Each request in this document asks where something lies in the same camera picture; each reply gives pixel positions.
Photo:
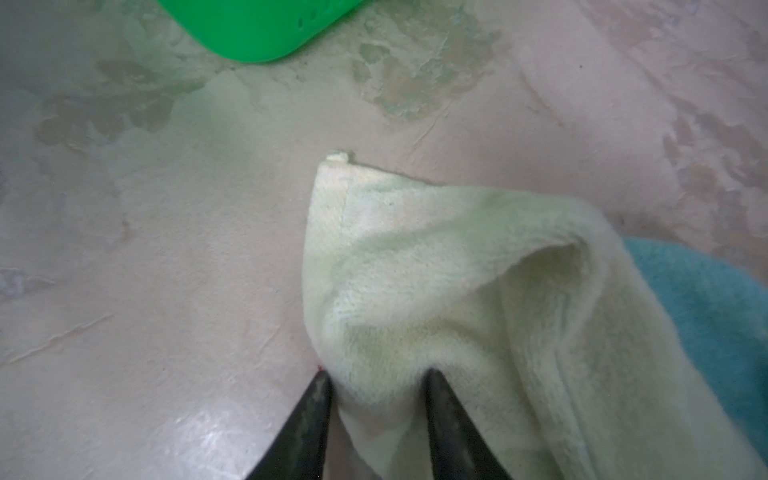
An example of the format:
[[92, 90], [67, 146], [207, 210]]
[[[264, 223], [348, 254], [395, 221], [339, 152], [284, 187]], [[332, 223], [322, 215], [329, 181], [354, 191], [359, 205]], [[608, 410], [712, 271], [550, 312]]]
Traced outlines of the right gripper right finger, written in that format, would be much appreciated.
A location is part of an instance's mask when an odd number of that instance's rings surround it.
[[512, 480], [441, 371], [427, 371], [424, 394], [434, 479]]

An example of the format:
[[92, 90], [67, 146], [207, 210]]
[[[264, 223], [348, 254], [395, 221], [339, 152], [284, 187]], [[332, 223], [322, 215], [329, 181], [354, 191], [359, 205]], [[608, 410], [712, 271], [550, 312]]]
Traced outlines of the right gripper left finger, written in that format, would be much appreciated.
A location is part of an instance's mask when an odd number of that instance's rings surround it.
[[246, 479], [322, 479], [332, 399], [330, 375], [319, 370]]

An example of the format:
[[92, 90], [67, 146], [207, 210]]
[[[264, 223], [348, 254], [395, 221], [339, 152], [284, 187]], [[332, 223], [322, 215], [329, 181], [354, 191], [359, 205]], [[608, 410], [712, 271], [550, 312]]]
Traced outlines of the pale yellow teal towel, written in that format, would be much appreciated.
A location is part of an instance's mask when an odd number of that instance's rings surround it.
[[304, 319], [358, 455], [431, 477], [442, 371], [516, 479], [763, 479], [767, 289], [569, 197], [430, 185], [327, 157]]

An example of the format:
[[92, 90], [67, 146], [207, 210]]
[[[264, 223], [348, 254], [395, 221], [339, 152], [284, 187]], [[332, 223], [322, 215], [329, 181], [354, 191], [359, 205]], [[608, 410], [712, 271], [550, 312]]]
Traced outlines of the green plastic basket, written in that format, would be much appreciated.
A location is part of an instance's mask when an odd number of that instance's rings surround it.
[[243, 63], [290, 55], [360, 4], [360, 0], [159, 1], [203, 47]]

